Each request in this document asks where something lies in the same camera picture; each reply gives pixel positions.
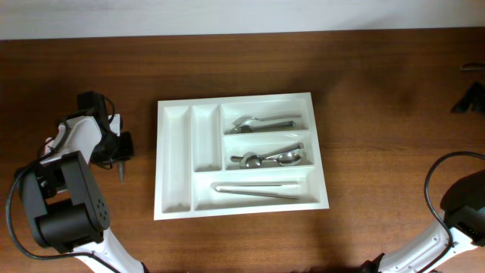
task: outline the wood grain surface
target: wood grain surface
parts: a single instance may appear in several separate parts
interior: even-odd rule
[[[92,167],[118,240],[151,272],[291,272],[359,266],[431,222],[424,177],[441,155],[485,152],[485,117],[450,108],[484,74],[485,29],[377,30],[0,42],[0,203],[76,94],[104,93],[133,135],[125,183]],[[158,100],[311,92],[330,209],[153,221]],[[454,158],[431,183],[437,205],[483,162]],[[40,249],[17,194],[21,242]],[[76,259],[40,262],[15,249],[0,212],[4,272],[88,272]],[[485,250],[444,272],[483,271]]]

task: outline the cutlery tray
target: cutlery tray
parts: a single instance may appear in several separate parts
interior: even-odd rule
[[[233,122],[243,116],[291,117],[295,126],[231,134]],[[260,168],[241,169],[230,160],[294,143],[304,146],[295,166],[264,162]],[[294,182],[251,191],[298,199],[219,193],[213,187],[253,182]],[[155,220],[328,207],[310,93],[158,102]]]

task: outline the black cable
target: black cable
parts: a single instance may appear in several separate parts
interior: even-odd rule
[[[448,242],[448,244],[446,244],[446,248],[433,261],[431,261],[426,266],[424,266],[418,273],[423,273],[426,270],[428,270],[431,266],[433,266],[438,261],[440,261],[441,258],[443,258],[452,247],[455,247],[452,232],[446,226],[445,221],[438,215],[437,211],[434,209],[433,205],[431,204],[430,180],[431,180],[431,175],[433,174],[434,170],[438,167],[439,164],[441,164],[441,162],[447,160],[450,157],[459,156],[459,155],[471,156],[471,157],[474,157],[474,158],[479,158],[479,159],[485,160],[485,155],[482,155],[482,154],[479,154],[479,153],[476,153],[476,152],[451,152],[447,155],[444,155],[444,156],[438,158],[438,160],[436,160],[433,163],[430,170],[427,172],[426,180],[424,181],[424,198],[426,199],[426,204],[427,204],[427,207],[430,209],[431,214],[441,224],[441,226],[445,229],[446,233],[448,234],[449,242]]]
[[[108,97],[105,97],[105,100],[109,102],[109,104],[111,105],[111,109],[113,109],[113,114],[111,115],[111,118],[109,118],[109,123],[111,123],[114,120],[114,103],[110,99],[108,99]]]
[[[57,146],[53,149],[51,149],[50,152],[46,153],[45,155],[41,156],[40,158],[32,161],[29,163],[25,168],[23,168],[16,176],[14,183],[12,184],[10,188],[10,192],[8,193],[7,197],[7,205],[5,206],[5,211],[7,215],[7,227],[8,227],[8,232],[10,233],[10,236],[12,240],[14,241],[15,246],[27,257],[32,258],[32,259],[38,259],[38,260],[53,260],[53,259],[63,259],[63,258],[70,258],[70,257],[78,257],[78,256],[87,256],[91,259],[96,260],[100,264],[104,265],[106,268],[109,268],[115,273],[120,273],[116,268],[113,266],[109,265],[107,262],[103,261],[100,259],[98,256],[94,255],[94,253],[67,253],[67,254],[59,254],[59,255],[52,255],[52,256],[39,256],[36,254],[33,254],[29,252],[25,247],[22,246],[20,241],[17,239],[17,235],[15,234],[14,227],[12,225],[12,219],[11,219],[11,203],[12,203],[12,196],[14,195],[15,189],[17,189],[17,185],[23,180],[23,176],[27,174],[29,171],[31,171],[37,164],[39,164],[41,161],[47,159],[51,155],[54,155],[58,150],[64,145],[67,136],[69,135],[70,132],[70,127],[69,124],[67,124],[66,121],[62,121],[61,123],[64,124],[66,127],[66,131],[62,135],[61,141],[57,144]]]
[[[40,148],[37,150],[37,158],[41,157],[42,156],[42,151],[44,151],[44,148],[45,148],[45,145],[51,143],[52,141],[54,141],[54,137],[49,137],[45,142],[44,144],[42,144],[42,146],[40,146]]]
[[[117,137],[116,133],[114,133],[113,131],[108,131],[108,133],[112,133],[115,135],[115,138],[113,138],[113,140],[116,141],[116,147],[118,147],[120,145],[120,138]],[[92,158],[91,158],[91,163],[93,163],[94,165],[100,167],[100,168],[103,168],[105,170],[111,170],[113,168],[113,155],[116,153],[116,149],[112,149],[111,150],[111,153],[109,155],[109,163],[104,163],[103,162],[98,162],[96,161],[97,160],[97,157],[94,155]]]

